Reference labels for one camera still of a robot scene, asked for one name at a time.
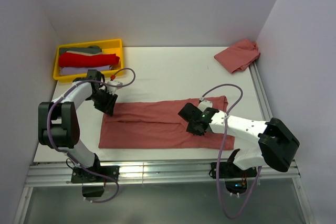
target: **yellow bin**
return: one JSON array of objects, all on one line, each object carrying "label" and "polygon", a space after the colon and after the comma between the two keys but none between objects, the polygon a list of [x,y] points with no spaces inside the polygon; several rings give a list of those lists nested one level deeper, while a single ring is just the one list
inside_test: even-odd
[{"label": "yellow bin", "polygon": [[[60,76],[59,75],[59,66],[58,66],[59,49],[69,48],[69,47],[89,47],[89,46],[99,46],[105,54],[116,54],[120,58],[119,64],[117,66],[113,66],[113,70],[102,71],[102,73],[105,75],[106,78],[111,77],[111,75],[113,75],[119,69],[124,67],[124,57],[122,53],[121,39],[108,39],[108,40],[83,42],[83,43],[75,43],[75,44],[65,44],[65,45],[60,45],[57,48],[53,78],[60,82],[72,82],[78,77],[85,77],[86,73],[73,74],[70,76]],[[123,74],[123,71],[121,71],[117,75],[120,76],[122,74]]]}]

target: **black wire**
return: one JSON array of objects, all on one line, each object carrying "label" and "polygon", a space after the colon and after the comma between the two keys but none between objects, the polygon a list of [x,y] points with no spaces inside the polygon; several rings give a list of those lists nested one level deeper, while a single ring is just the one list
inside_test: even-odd
[{"label": "black wire", "polygon": [[65,161],[65,163],[67,164],[67,166],[71,169],[71,170],[74,170],[69,164],[68,164],[68,160],[70,160],[73,164],[73,166],[75,166],[75,164],[73,163],[73,161],[69,158],[67,158],[67,160]]}]

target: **gray floor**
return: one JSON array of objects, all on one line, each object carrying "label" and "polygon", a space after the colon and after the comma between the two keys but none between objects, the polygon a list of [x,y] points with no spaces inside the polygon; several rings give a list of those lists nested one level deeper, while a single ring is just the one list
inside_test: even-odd
[{"label": "gray floor", "polygon": [[[225,196],[234,214],[241,199]],[[215,183],[123,185],[114,200],[90,204],[80,187],[35,188],[25,220],[30,223],[304,223],[291,179],[261,180],[245,211],[226,219]]]}]

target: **purple cloth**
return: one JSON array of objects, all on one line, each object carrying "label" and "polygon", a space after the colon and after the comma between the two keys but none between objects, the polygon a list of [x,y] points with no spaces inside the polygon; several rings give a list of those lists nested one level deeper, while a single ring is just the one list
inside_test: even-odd
[{"label": "purple cloth", "polygon": [[107,71],[111,69],[110,65],[96,67],[96,68],[73,68],[73,67],[64,67],[59,70],[60,76],[70,76],[72,74],[87,73],[89,69],[96,69],[98,71]]}]

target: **stack of clothes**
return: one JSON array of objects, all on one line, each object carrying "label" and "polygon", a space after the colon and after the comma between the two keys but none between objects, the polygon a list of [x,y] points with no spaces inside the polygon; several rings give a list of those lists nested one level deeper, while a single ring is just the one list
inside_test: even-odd
[{"label": "stack of clothes", "polygon": [[89,69],[107,71],[119,63],[117,55],[104,54],[98,46],[60,48],[59,55],[60,76],[86,73]]}]

